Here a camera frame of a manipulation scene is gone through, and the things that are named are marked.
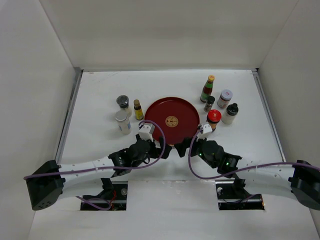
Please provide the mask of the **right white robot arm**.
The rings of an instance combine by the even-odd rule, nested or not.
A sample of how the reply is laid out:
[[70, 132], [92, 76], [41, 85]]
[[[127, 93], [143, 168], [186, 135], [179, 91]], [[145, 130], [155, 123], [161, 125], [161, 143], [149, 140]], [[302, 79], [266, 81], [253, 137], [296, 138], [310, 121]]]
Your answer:
[[310, 163], [273, 162], [244, 165], [242, 157], [225, 152], [214, 140], [186, 138], [174, 146], [180, 157], [198, 156], [217, 170], [219, 178], [233, 179], [232, 192], [238, 198], [247, 194], [267, 194], [298, 201], [303, 206], [320, 209], [320, 169]]

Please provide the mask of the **jar with silver lid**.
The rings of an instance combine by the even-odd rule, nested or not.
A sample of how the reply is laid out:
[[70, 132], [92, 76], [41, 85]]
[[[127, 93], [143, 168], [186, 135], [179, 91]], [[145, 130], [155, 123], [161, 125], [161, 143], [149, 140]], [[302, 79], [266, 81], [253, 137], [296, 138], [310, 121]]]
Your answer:
[[124, 134], [128, 135], [131, 133], [131, 123], [127, 113], [123, 110], [119, 110], [115, 114], [115, 120], [118, 124], [119, 130]]

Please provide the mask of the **small black cap spice bottle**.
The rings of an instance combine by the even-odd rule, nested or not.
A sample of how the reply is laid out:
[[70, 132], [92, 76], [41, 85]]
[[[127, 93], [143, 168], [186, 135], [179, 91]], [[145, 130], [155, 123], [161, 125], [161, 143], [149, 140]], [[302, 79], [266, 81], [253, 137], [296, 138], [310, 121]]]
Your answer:
[[206, 113], [208, 113], [212, 109], [214, 102], [215, 102], [215, 98], [211, 95], [206, 99], [205, 106], [204, 106], [204, 111]]

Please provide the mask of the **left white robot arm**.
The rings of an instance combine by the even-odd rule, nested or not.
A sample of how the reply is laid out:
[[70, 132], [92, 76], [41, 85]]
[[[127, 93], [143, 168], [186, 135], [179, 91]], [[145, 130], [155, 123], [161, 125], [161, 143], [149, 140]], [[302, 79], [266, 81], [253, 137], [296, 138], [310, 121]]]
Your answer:
[[31, 208], [40, 211], [52, 206], [68, 188], [97, 180], [95, 193], [100, 199], [112, 195], [111, 179], [129, 174], [133, 170], [148, 168], [160, 159], [168, 158], [172, 147], [165, 137], [159, 138], [160, 146], [150, 139], [136, 138], [128, 148], [83, 163], [57, 164], [49, 160], [34, 173], [24, 177]]

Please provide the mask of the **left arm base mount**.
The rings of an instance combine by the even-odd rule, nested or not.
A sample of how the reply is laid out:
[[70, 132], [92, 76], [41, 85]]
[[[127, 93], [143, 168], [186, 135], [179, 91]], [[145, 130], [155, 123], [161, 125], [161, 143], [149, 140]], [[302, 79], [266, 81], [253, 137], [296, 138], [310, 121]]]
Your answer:
[[125, 211], [127, 209], [128, 182], [101, 178], [102, 189], [97, 193], [81, 196], [86, 201], [108, 211]]

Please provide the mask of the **jar with red lid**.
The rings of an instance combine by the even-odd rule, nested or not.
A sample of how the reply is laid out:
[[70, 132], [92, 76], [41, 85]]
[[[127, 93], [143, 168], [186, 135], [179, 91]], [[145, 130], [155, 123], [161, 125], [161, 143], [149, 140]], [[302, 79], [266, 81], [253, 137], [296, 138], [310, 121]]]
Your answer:
[[221, 112], [216, 109], [212, 109], [207, 113], [206, 120], [213, 132], [216, 130], [217, 124], [220, 122], [221, 118], [222, 118]]

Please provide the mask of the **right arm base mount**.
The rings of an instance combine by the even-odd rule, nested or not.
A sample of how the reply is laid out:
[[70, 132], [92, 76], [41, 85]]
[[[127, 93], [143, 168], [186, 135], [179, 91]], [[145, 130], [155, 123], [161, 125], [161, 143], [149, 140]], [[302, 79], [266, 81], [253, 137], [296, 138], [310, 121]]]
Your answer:
[[261, 194], [250, 194], [245, 181], [237, 178], [215, 182], [218, 208], [220, 211], [265, 210]]

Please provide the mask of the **small yellow label bottle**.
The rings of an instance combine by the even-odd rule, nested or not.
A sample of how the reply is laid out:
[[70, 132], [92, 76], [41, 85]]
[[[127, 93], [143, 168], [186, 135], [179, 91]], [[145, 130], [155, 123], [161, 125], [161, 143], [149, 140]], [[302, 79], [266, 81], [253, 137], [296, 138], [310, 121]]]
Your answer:
[[143, 114], [143, 110], [140, 104], [140, 101], [138, 99], [135, 99], [133, 101], [133, 106], [134, 106], [134, 113], [135, 113], [135, 118], [138, 121], [141, 121], [144, 119], [144, 114]]

